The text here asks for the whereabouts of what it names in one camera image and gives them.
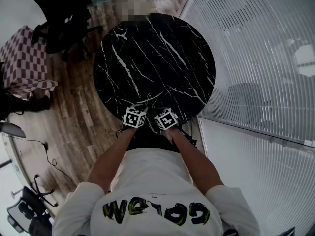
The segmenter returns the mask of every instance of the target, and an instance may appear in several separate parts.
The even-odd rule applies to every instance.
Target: tabletop
[[[153,117],[171,107],[179,123],[207,104],[215,63],[202,35],[176,17],[152,13],[122,21],[101,42],[94,60],[94,83],[107,109],[122,119],[127,107],[149,107]]]

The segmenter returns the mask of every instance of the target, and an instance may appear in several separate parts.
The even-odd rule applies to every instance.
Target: wooden floor
[[[150,7],[145,8],[150,9],[147,13],[175,15],[182,0],[134,1],[149,3]],[[126,16],[133,4],[130,0],[114,0],[90,6],[90,27],[102,25],[104,29],[102,35],[92,32],[84,39],[93,56],[79,61],[82,53],[76,47],[70,50],[68,63],[62,62],[62,53],[50,55],[50,79],[59,82],[53,92],[51,109],[9,116],[10,122],[25,131],[27,139],[48,143],[49,160],[55,158],[57,167],[69,174],[75,184],[85,180],[95,160],[111,146],[116,130],[121,128],[121,122],[105,108],[95,90],[93,61],[102,38]],[[136,5],[132,11],[137,13]],[[42,190],[55,189],[53,198],[62,204],[75,186],[48,164],[41,143],[15,139],[15,144],[28,177],[33,179],[35,174],[40,174]]]

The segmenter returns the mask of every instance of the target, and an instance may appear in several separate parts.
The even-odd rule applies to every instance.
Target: shirt sleeve
[[[217,209],[221,220],[240,236],[260,235],[259,224],[239,188],[218,185],[207,191],[206,198]]]
[[[104,195],[100,186],[94,183],[80,183],[58,211],[54,220],[52,235],[90,235],[90,218],[93,208]]]

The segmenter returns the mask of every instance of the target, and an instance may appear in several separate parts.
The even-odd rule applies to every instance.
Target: forearm
[[[174,128],[169,134],[180,151],[196,187],[203,194],[216,185],[223,185],[213,163],[197,150],[180,130]]]
[[[87,182],[95,183],[107,193],[136,129],[125,130],[115,143],[94,163]]]

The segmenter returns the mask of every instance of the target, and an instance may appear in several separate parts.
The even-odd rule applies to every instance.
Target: ribbed glass panel
[[[315,0],[188,0],[216,83],[200,114],[315,147]]]
[[[208,158],[225,185],[241,188],[261,235],[276,236],[295,226],[295,235],[304,236],[315,223],[314,153],[201,120]]]

